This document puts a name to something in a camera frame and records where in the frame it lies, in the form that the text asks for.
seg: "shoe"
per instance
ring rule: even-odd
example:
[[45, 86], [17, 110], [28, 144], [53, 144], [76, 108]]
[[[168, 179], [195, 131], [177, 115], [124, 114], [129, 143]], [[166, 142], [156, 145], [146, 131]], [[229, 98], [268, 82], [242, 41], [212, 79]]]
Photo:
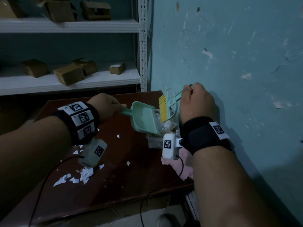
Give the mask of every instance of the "shoe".
[[157, 218], [157, 227], [175, 227], [172, 219], [167, 214], [162, 214]]

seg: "dustpan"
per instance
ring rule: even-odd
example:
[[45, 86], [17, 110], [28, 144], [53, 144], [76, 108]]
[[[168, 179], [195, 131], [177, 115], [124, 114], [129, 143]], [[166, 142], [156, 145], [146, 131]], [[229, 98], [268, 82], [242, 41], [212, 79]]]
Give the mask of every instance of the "dustpan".
[[161, 135], [153, 106], [135, 101], [130, 109], [126, 108], [120, 113], [131, 118], [131, 126], [136, 131]]

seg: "black cable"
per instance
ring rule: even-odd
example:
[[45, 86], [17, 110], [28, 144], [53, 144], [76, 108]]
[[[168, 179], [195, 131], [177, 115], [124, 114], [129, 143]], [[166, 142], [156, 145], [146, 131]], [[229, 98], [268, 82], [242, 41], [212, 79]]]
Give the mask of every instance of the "black cable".
[[37, 209], [37, 206], [38, 206], [38, 202], [40, 200], [40, 197], [41, 197], [41, 194], [42, 194], [42, 190], [43, 190], [43, 187], [48, 179], [48, 177], [51, 175], [51, 173], [58, 167], [60, 166], [62, 163], [66, 162], [67, 160], [70, 160], [70, 159], [74, 159], [74, 158], [84, 158], [83, 156], [73, 156], [73, 157], [69, 157], [67, 159], [64, 159], [62, 162], [60, 162], [59, 164], [57, 164], [48, 174], [47, 176], [45, 177], [43, 183], [42, 183], [42, 186], [40, 188], [40, 191], [39, 191], [39, 194], [38, 194], [38, 198], [37, 198], [37, 201], [36, 201], [36, 204], [35, 204], [35, 207], [34, 207], [34, 210], [33, 210], [33, 213], [32, 213], [32, 216], [31, 216], [31, 219], [29, 220], [29, 224], [28, 224], [28, 227], [31, 226], [32, 224], [32, 221], [33, 221], [33, 218], [34, 218], [34, 215], [35, 215], [35, 212], [36, 212], [36, 209]]
[[[182, 158], [181, 158], [179, 155], [176, 155], [176, 157], [179, 158], [179, 159], [181, 160], [181, 162], [182, 162], [182, 170], [181, 170], [181, 172], [180, 172], [178, 178], [175, 179], [175, 180], [173, 180], [173, 181], [172, 181], [171, 183], [169, 183], [168, 185], [164, 186], [164, 188], [169, 187], [171, 184], [173, 184], [175, 181], [177, 181], [177, 180], [179, 179], [179, 177], [181, 176], [182, 172], [183, 172], [184, 162], [183, 162]], [[157, 190], [151, 191], [149, 194], [147, 194], [147, 195], [143, 198], [143, 200], [142, 200], [142, 202], [141, 202], [141, 206], [140, 206], [140, 218], [141, 218], [141, 223], [142, 223], [142, 226], [143, 226], [143, 227], [145, 227], [144, 224], [143, 224], [143, 219], [142, 219], [142, 206], [143, 206], [143, 202], [144, 202], [144, 200], [145, 200], [151, 193], [156, 192], [156, 191], [157, 191]]]

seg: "pink cloth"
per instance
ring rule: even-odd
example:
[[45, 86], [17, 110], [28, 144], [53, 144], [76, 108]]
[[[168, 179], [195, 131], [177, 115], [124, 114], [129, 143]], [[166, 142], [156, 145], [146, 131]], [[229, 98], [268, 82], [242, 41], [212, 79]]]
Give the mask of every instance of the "pink cloth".
[[[190, 177], [191, 179], [194, 179], [194, 174], [193, 174], [194, 170], [192, 168], [193, 156], [184, 147], [182, 147], [180, 149], [179, 156], [182, 158], [182, 160], [184, 162], [184, 169], [183, 169], [183, 172], [182, 172], [180, 178], [183, 181], [185, 179], [187, 179], [188, 177]], [[171, 159], [165, 159], [165, 158], [161, 157], [161, 161], [162, 161], [163, 165], [171, 165], [172, 168], [176, 171], [177, 175], [180, 174], [181, 169], [182, 169], [182, 162], [181, 162], [180, 159], [178, 159], [178, 160], [171, 160]]]

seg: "hand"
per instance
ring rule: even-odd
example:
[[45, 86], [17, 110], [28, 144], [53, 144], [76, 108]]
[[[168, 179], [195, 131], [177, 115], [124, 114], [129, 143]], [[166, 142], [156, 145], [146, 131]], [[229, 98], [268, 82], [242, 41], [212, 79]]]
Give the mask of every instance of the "hand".
[[95, 95], [87, 103], [96, 108], [101, 122], [126, 108], [126, 104], [120, 104], [116, 98], [105, 93]]
[[180, 101], [180, 117], [183, 124], [200, 116], [214, 120], [214, 107], [214, 97], [202, 84], [195, 83], [192, 89], [188, 85], [184, 86]]

